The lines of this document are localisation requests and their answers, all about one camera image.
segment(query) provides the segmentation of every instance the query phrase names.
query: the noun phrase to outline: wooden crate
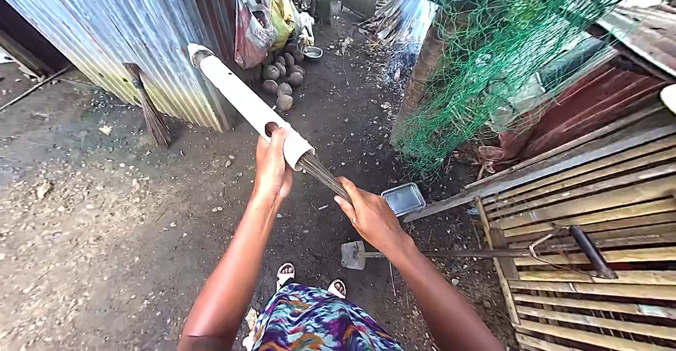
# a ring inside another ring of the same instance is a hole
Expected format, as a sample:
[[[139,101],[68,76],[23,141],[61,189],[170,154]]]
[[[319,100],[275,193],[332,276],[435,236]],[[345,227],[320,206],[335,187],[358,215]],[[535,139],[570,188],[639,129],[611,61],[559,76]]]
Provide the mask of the wooden crate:
[[[676,348],[674,194],[669,134],[475,200],[491,248],[524,249],[579,225],[619,276],[588,275],[566,231],[537,247],[538,260],[495,259],[524,350]]]

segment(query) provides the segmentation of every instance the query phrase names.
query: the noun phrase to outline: hand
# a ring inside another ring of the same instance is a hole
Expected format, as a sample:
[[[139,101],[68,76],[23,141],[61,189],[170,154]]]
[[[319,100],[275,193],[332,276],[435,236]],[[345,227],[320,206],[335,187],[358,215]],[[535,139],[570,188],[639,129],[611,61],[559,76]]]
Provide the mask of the hand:
[[[334,200],[364,240],[383,252],[386,257],[390,257],[393,252],[415,247],[413,239],[401,229],[399,220],[383,198],[358,189],[352,181],[343,176],[337,179],[348,192],[354,207],[338,195]]]
[[[291,192],[293,170],[287,165],[283,152],[287,136],[289,129],[279,128],[273,131],[270,143],[263,137],[258,137],[256,183],[253,186],[252,196],[281,201]]]

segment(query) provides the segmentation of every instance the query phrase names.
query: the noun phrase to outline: yellow bag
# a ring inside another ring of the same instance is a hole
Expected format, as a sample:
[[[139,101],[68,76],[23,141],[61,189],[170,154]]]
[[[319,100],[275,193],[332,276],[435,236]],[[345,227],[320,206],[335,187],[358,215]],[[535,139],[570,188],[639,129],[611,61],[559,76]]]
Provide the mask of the yellow bag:
[[[275,43],[271,50],[279,50],[284,47],[287,39],[295,28],[293,15],[294,6],[291,0],[260,0],[270,10],[270,23],[277,31]]]

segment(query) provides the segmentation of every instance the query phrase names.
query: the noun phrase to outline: sandal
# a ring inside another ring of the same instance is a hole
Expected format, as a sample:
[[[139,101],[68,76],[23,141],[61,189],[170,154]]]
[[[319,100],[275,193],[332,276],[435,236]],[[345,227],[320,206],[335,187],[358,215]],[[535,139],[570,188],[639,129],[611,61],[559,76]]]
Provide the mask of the sandal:
[[[328,286],[328,292],[335,295],[336,297],[340,297],[342,299],[345,299],[345,296],[348,294],[348,290],[345,288],[345,283],[342,282],[339,278],[336,278],[331,282],[331,285]]]
[[[284,269],[291,268],[291,272],[283,272]],[[291,262],[285,262],[282,264],[279,269],[277,269],[277,291],[282,288],[285,282],[287,282],[290,278],[295,278],[295,267]]]

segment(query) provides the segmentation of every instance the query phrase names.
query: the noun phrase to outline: plastic bag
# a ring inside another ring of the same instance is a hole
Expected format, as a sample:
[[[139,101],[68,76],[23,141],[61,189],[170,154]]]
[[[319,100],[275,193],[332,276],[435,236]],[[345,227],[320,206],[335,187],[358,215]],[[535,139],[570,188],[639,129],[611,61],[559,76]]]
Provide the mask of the plastic bag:
[[[247,69],[261,63],[277,33],[270,24],[270,11],[256,0],[237,0],[234,61]]]
[[[292,0],[260,0],[270,10],[270,22],[277,31],[272,50],[281,49],[296,27],[298,11]]]

